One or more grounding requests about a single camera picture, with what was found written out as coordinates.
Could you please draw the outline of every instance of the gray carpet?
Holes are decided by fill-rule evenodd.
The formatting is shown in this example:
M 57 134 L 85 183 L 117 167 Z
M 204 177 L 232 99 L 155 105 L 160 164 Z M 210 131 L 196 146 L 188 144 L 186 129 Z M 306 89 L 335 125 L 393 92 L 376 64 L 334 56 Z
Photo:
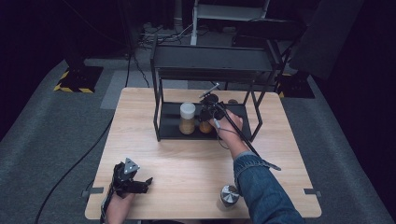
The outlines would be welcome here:
M 213 37 L 217 35 L 199 36 L 198 43 L 231 43 L 229 36 Z M 149 71 L 149 50 L 139 49 L 136 57 L 143 71 Z M 105 68 L 96 93 L 53 91 L 67 67 L 61 62 L 47 74 L 0 143 L 0 223 L 33 223 L 53 185 L 110 122 L 128 62 L 90 59 L 86 64 Z M 133 61 L 129 79 L 130 86 L 147 87 Z M 313 79 L 309 83 L 315 99 L 282 99 L 307 172 L 321 193 L 322 216 L 306 223 L 394 223 Z M 207 83 L 180 85 L 194 89 Z M 95 177 L 105 142 L 106 134 L 52 193 L 39 223 L 97 223 L 85 218 L 86 199 L 80 193 Z

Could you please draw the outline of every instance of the wooden table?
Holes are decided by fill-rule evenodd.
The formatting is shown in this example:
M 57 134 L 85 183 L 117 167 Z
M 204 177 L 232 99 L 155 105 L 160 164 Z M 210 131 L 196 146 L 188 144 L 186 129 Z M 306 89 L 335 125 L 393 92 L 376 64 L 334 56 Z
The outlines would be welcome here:
M 165 101 L 199 102 L 204 91 L 164 90 Z M 242 102 L 244 91 L 214 91 L 221 101 L 235 99 Z M 113 168 L 128 157 L 140 170 L 137 181 L 154 177 L 147 194 L 136 196 L 129 219 L 205 219 L 248 218 L 244 199 L 231 209 L 222 209 L 219 192 L 224 185 L 233 184 L 233 160 L 230 152 L 217 140 L 157 141 L 154 125 L 153 89 L 126 88 L 122 91 L 115 118 L 110 128 L 100 161 L 94 188 L 105 188 L 102 194 L 92 194 L 85 216 L 100 218 L 100 205 L 106 197 Z M 303 217 L 321 214 L 303 159 L 296 145 L 288 119 L 279 97 L 266 93 L 260 106 L 263 125 L 252 145 L 267 161 L 282 168 L 271 169 L 289 194 Z M 252 102 L 247 102 L 250 127 L 256 127 Z

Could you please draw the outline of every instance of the denim sleeve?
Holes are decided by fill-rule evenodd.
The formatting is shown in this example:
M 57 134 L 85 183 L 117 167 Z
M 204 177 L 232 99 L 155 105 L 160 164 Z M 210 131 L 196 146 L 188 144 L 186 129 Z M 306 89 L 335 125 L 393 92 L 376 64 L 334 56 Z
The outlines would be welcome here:
M 235 185 L 245 198 L 250 218 L 259 223 L 304 223 L 267 163 L 252 152 L 233 162 Z

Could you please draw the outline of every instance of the silver canister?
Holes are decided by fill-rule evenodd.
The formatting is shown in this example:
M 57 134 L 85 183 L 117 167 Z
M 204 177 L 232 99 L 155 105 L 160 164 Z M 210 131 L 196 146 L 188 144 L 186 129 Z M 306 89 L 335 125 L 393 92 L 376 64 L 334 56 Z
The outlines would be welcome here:
M 231 207 L 238 202 L 238 189 L 233 185 L 226 185 L 220 193 L 220 200 L 225 207 Z

